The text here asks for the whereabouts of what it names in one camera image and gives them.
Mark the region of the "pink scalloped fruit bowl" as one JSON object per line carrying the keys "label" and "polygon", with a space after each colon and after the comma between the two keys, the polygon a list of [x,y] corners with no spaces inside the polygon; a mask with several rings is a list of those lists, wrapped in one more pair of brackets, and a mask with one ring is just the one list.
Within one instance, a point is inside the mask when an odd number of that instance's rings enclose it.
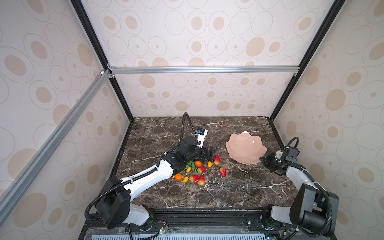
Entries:
{"label": "pink scalloped fruit bowl", "polygon": [[244,165],[259,163],[260,158],[267,152],[261,137],[251,136],[247,131],[231,134],[229,141],[226,142],[226,148],[233,160]]}

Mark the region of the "green fake grape bunch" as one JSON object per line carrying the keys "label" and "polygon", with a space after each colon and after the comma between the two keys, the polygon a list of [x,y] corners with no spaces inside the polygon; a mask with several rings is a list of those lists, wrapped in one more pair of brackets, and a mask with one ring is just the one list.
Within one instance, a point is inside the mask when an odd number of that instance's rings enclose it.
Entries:
{"label": "green fake grape bunch", "polygon": [[186,168],[193,168],[194,166],[195,166],[195,162],[191,161],[191,162],[187,163]]}

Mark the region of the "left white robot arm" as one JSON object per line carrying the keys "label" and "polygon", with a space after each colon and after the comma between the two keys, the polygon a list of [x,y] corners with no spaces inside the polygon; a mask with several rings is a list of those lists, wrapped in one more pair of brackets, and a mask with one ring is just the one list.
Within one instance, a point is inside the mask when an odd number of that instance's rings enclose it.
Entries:
{"label": "left white robot arm", "polygon": [[214,158],[216,149],[204,147],[208,130],[198,127],[192,128],[192,131],[192,135],[185,136],[184,130],[181,130],[178,143],[162,153],[150,168],[122,179],[110,177],[98,196],[86,207],[85,218],[102,222],[109,230],[122,224],[133,224],[144,231],[151,228],[154,221],[152,213],[132,201],[159,182],[181,178],[182,172],[190,168],[193,161],[211,161]]}

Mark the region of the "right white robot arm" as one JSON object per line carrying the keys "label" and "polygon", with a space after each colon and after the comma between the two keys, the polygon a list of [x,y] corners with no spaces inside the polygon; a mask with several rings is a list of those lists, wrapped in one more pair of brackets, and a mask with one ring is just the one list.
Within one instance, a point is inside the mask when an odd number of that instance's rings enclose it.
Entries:
{"label": "right white robot arm", "polygon": [[299,137],[294,137],[281,151],[261,159],[271,173],[289,178],[298,193],[290,207],[268,205],[260,221],[269,231],[290,225],[296,232],[311,238],[331,238],[336,228],[339,197],[323,188],[303,165],[298,164],[299,142]]}

